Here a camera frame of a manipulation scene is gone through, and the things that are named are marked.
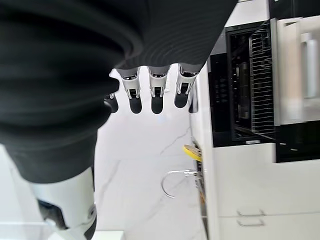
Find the wire rack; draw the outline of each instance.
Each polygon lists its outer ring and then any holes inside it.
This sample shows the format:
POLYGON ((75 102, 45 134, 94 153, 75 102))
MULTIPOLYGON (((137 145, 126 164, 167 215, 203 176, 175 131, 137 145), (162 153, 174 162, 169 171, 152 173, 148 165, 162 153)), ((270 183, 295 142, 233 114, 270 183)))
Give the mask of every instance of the wire rack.
POLYGON ((251 131, 273 138, 274 98, 271 38, 268 29, 257 30, 249 38, 251 131))

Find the oven handle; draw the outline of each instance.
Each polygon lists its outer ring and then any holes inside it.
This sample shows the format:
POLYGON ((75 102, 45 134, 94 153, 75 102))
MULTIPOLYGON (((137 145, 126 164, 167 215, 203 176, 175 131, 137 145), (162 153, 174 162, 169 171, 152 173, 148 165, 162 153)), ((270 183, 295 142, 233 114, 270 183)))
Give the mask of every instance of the oven handle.
POLYGON ((313 39, 312 33, 301 34, 302 47, 305 48, 304 66, 306 72, 305 98, 312 99, 319 95, 319 62, 318 62, 318 42, 313 39))

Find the yellow sponge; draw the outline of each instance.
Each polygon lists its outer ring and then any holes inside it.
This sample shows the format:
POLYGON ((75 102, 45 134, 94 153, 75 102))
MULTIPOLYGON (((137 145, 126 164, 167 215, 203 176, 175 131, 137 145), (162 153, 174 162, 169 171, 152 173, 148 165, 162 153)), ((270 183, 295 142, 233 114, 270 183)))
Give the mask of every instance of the yellow sponge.
POLYGON ((197 160, 199 162, 202 162, 202 154, 200 149, 190 146, 190 145, 184 145, 183 146, 183 151, 189 155, 191 158, 194 160, 197 160))

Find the cabinet drawer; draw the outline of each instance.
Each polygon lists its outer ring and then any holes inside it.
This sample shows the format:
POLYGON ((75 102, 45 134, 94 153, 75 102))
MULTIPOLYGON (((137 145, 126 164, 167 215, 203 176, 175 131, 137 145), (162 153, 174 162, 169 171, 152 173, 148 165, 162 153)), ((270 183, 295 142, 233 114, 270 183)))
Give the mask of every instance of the cabinet drawer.
POLYGON ((252 223, 260 220, 264 226, 240 226, 241 218, 221 217, 220 240, 318 240, 320 236, 320 214, 265 216, 252 223))
POLYGON ((320 212, 320 160, 274 163, 273 143, 212 150, 219 216, 320 212))

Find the oven door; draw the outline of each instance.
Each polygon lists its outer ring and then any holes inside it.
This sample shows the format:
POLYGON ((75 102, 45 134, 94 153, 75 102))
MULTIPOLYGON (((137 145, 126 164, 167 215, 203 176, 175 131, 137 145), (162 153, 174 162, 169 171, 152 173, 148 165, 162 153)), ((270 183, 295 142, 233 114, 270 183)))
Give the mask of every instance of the oven door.
POLYGON ((320 16, 271 21, 275 125, 320 120, 320 16))

